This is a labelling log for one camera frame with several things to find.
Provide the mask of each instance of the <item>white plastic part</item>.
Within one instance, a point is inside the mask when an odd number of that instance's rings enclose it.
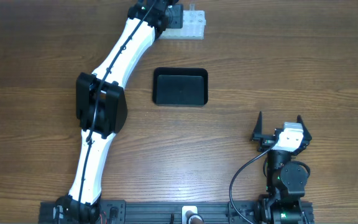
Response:
[[[273,150],[293,152],[299,148],[303,139],[303,127],[300,123],[284,122],[284,130],[278,137]]]
[[[104,77],[106,70],[110,66],[113,58],[116,56],[120,47],[138,25],[139,21],[139,19],[127,20],[124,32],[122,33],[118,42],[108,57],[104,60],[104,62],[92,73],[96,75],[98,79],[102,79]],[[118,56],[111,69],[111,73],[106,79],[106,82],[112,83],[113,81],[116,81],[118,82],[119,86],[125,88],[130,74],[132,73],[142,54],[153,44],[154,38],[154,28],[148,26],[146,22],[143,22],[132,37],[132,40],[127,43],[126,49],[122,51],[120,56]],[[86,132],[81,131],[82,147],[80,160],[78,161],[77,173],[75,175],[74,183],[68,192],[68,194],[77,201],[80,194],[85,157],[86,153],[88,152],[88,143],[86,142],[86,138],[88,137],[89,132],[89,130]],[[115,137],[115,135],[116,134],[112,133],[106,139],[102,139],[100,134],[95,132],[92,134],[93,143],[86,165],[81,203],[89,202],[90,204],[93,204],[99,198],[102,191],[101,180],[104,163],[106,162],[107,154],[112,143],[112,139]]]
[[[190,10],[183,11],[183,27],[166,29],[160,39],[203,40],[205,25],[205,12],[195,11],[194,4],[190,4]]]
[[[110,63],[116,56],[118,50],[127,40],[132,31],[134,31],[139,21],[140,19],[136,18],[127,20],[124,32],[110,54],[104,62],[92,72],[92,74],[96,75],[98,79],[102,79],[104,77],[106,69],[110,66]],[[132,73],[135,65],[143,53],[153,44],[154,38],[154,28],[148,26],[147,22],[143,22],[132,37],[132,40],[130,40],[126,45],[126,49],[123,50],[122,54],[120,54],[117,58],[111,69],[111,74],[109,74],[106,79],[106,82],[112,83],[113,81],[117,81],[119,86],[125,88],[129,75]]]
[[[86,137],[88,137],[90,131],[81,131],[82,145],[80,160],[78,161],[77,173],[75,174],[74,184],[71,186],[69,195],[74,200],[78,201],[81,188],[81,178],[85,162],[86,153],[88,152],[88,143]],[[110,134],[106,139],[102,139],[102,136],[98,133],[92,134],[92,147],[89,152],[88,161],[85,169],[85,180],[82,189],[81,203],[89,202],[93,204],[100,196],[102,192],[102,174],[104,163],[106,162],[107,153],[109,152],[112,139],[116,134]]]

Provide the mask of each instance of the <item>wood grain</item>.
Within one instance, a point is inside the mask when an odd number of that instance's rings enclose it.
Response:
[[[67,193],[80,154],[75,80],[107,56],[130,0],[0,1],[0,222],[34,223],[39,204]],[[358,1],[199,0],[205,40],[158,40],[126,90],[103,198],[228,201],[235,171],[257,155],[258,112],[272,133],[301,114],[313,135],[298,156],[312,175],[317,223],[358,223]],[[203,108],[152,103],[157,67],[203,67]],[[235,199],[264,192],[262,162]]]

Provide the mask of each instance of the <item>wooden table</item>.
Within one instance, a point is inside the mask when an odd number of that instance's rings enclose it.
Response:
[[[80,154],[75,80],[107,56],[132,0],[0,1],[0,222],[36,222],[73,183]],[[189,1],[183,1],[188,7]],[[358,223],[358,1],[199,0],[205,40],[158,40],[126,89],[103,198],[227,202],[257,155],[258,112],[272,134],[301,114],[313,136],[305,200],[318,223]],[[153,104],[157,67],[209,72],[202,108]],[[234,185],[265,192],[263,160]]]

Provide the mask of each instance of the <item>table surface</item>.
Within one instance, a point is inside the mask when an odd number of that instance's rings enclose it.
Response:
[[[0,1],[0,222],[36,222],[73,183],[80,155],[75,80],[106,58],[132,0]],[[188,8],[189,1],[184,1]],[[305,200],[318,223],[358,223],[358,1],[196,2],[205,40],[158,40],[126,89],[128,118],[110,148],[103,198],[227,202],[258,154],[258,112],[272,134],[301,114],[313,136]],[[202,108],[152,102],[157,67],[209,72]],[[265,192],[263,159],[234,198]]]

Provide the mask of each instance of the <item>black mounting base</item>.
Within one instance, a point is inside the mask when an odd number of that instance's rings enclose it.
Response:
[[[254,201],[234,201],[240,212],[254,220]],[[314,224],[312,203],[302,202],[305,215],[311,224]],[[181,210],[183,206],[194,205],[198,214],[203,217],[205,224],[245,224],[229,203],[222,202],[125,202],[124,200],[102,200],[101,216],[103,224],[107,217],[108,224],[181,224]],[[42,202],[39,214],[39,223],[78,223],[72,218],[62,215],[63,218],[54,218],[55,203]]]

